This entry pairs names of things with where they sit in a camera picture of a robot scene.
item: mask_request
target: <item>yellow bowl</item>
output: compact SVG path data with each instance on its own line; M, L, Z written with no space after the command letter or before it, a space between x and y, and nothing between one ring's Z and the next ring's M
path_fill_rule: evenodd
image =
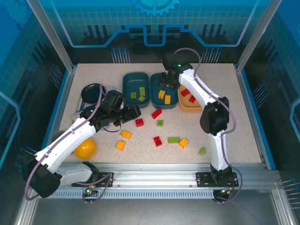
M86 139L84 142L82 142L75 150L74 154L77 156L77 158L86 160L96 153L97 145L92 139Z

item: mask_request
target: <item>cable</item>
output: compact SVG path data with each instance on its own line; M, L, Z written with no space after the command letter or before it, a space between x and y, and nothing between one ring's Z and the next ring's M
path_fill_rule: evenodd
M223 201L225 201L225 203L227 203L228 202L228 200L227 199L225 199L225 198L222 198L222 197L217 197L218 199L221 199L221 200L223 200ZM232 204L235 204L236 206L238 206L238 207L241 207L244 211L246 211L258 224L260 224L260 225L263 225L258 219L256 219L256 217L249 211L249 210L247 210L244 206L242 206L242 205L240 205L240 204L237 204L236 202L234 202L234 201L230 201Z
M98 110L99 106L100 106L100 103L101 103L101 97L102 97L102 85L100 86L100 94L99 94L99 98L98 98L98 102L96 104L96 107L94 109L94 111L92 112L92 114L88 117L88 119L86 119L84 122L82 122L81 124L79 124L77 127L75 127L73 129L73 132L76 131L77 129L79 129L80 127L82 127L84 124L86 124L87 122L89 122L89 120L95 115L96 111ZM36 170L38 169L38 167L42 164L43 160L45 158L48 157L49 153L51 153L51 151L60 143L62 142L66 137L68 137L70 134L73 133L72 131L69 131L68 133L66 133L65 135L63 135L61 138L59 138L59 140L54 143L54 145L51 146L51 148L49 148L49 150L43 155L43 157L37 162L37 164L34 166L34 168L32 169L28 179L27 179L27 182L26 182L26 185L25 185L25 191L24 191L24 197L27 201L31 201L35 198L38 197L38 194L33 196L33 197L29 197L28 196L28 190L29 190L29 186L30 186L30 182L31 182L31 179L34 175L34 173L36 172Z
M95 181L95 182L93 182L93 183L86 184L86 183L82 183L82 182L77 182L77 184L80 184L80 185L86 185L86 186L89 186L89 185L96 185L96 184L98 184L99 182L101 182L101 181L103 181L104 179L106 179L108 176L109 176L108 181L107 181L107 183L106 183L106 185L105 185L105 187L104 187L104 190L102 191L101 195L100 195L97 199L93 200L93 202L96 202L96 201L99 201L99 200L103 197L103 195L104 195L104 193L105 193L105 191L106 191L106 189L107 189L107 187L108 187L108 184L109 184L109 182L110 182L110 180L111 180L111 177L112 177L112 174L111 174L111 173L105 175L103 178L101 178L101 179L99 179L99 180L97 180L97 181Z
M194 70L194 79L195 79L195 81L196 81L196 83L210 96L210 97L212 97L214 100L216 100L219 104L221 104L228 112L229 112L229 114L230 114L230 116L232 117L232 120L233 120L233 127L232 127L232 129L231 130L228 130L228 131L225 131L225 132L223 132L222 134L221 134L221 147L222 147L222 154L223 154L223 158L224 158L224 161L226 162L226 164L229 166L229 167L231 167L232 169L234 169L234 170L236 170L238 173L239 173L239 175L240 175L240 187L239 187L239 189L238 189L238 192L235 194L235 196L233 196L230 200L227 200L226 202L228 203L228 202L231 202L233 199L235 199L237 196L238 196L238 194L240 193L240 191L241 191L241 189L242 189L242 186L243 186L243 176L242 176L242 173L239 171L239 169L238 168L236 168L236 167L234 167L233 165L231 165L229 162L228 162L228 160L227 160L227 158L226 158L226 155L225 155L225 147L224 147L224 140L223 140L223 136L225 135L225 134L229 134L229 133L231 133L231 132L233 132L234 130L235 130L235 128L236 128L236 119L235 119L235 116L234 116L234 114L231 112L231 110L229 109L229 107L227 107L222 101L220 101L220 99L218 99L217 97L215 97L215 96L213 96L209 91L207 91L206 90L206 88L205 87L203 87L203 85L198 81L198 79L199 79L199 77L197 76L197 74L196 74L196 72L197 72L197 70L198 70L198 68L200 67L200 65L201 65L201 57L200 57L200 55L199 55L199 53L195 50L195 49L192 49L192 48L180 48L180 49L177 49L174 53L173 53L173 55L175 55L176 53L178 53L178 52L180 52L180 51L182 51L182 50L189 50L189 51L192 51L192 52L194 52L197 56L198 56L198 59L199 59L199 63L198 63L198 65L197 65L197 67L195 68L195 70Z
M122 128L122 125L120 124L120 129L119 130L106 130L105 127L103 127L103 130L107 131L107 132L110 132L110 133L116 133L118 131L120 131Z

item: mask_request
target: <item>black round object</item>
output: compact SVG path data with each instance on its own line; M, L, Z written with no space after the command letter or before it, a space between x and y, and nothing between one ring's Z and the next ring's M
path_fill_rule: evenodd
M100 84L99 83L92 83L86 86L81 92L81 98L84 102L88 104L94 104L98 102L100 95ZM102 86L102 97L105 97L105 88Z

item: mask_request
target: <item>speckled tabletop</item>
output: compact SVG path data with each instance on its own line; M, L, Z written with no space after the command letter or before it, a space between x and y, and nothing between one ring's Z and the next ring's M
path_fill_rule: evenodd
M71 115L76 111L83 87L90 83L114 86L122 92L122 78L130 72L145 72L149 76L164 71L162 64L78 64L72 83L66 108L60 124L60 130L66 130L72 124ZM202 64L197 74L219 96L226 96L230 108L235 114L237 127L234 133L226 136L227 152L230 162L261 162L245 103L240 91L233 64ZM122 129L131 132L130 140L119 136L120 132L108 133L100 130L92 139L97 143L96 154L89 159L93 163L209 163L211 162L210 143L207 134L200 127L201 112L184 112L179 105L173 109L163 110L157 118L164 120L163 127L157 127L157 119L151 114L155 108L149 106L141 109L140 118L143 127L136 127L135 121L123 124ZM156 147L153 137L159 136L163 145ZM169 136L187 138L188 145L181 148L178 144L168 144ZM126 142L124 151L116 149L117 142ZM206 147L201 156L198 151ZM71 154L65 162L80 162Z

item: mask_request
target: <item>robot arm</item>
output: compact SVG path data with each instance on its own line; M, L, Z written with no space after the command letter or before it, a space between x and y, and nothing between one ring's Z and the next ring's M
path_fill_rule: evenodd
M101 101L94 116L86 123L84 122L94 111L95 105L85 108L80 114L80 118L57 140L34 156L25 154L22 157L23 179L28 179L38 161L46 154L47 157L41 162L30 182L30 186L41 197L50 196L57 188L66 184L97 181L99 170L89 162L68 167L60 167L60 165L84 140L93 136L101 128L108 126L109 123L119 126L121 123L126 123L141 115L138 106L125 105L125 96L111 90Z
M180 84L184 85L202 106L203 113L200 119L200 125L204 132L209 134L212 147L211 176L216 184L221 180L226 180L226 175L231 174L232 169L224 160L221 134L227 129L229 113L222 105L215 101L211 95L221 100L227 106L229 106L228 99L226 97L220 98L210 90L198 76L194 78L193 67L187 62L179 63L174 59L172 53L164 55L162 57L162 63L167 73L163 72L161 74L160 83L170 89L178 89ZM200 83L206 91L204 91L197 82ZM223 141L225 156L227 156L225 135L223 135Z

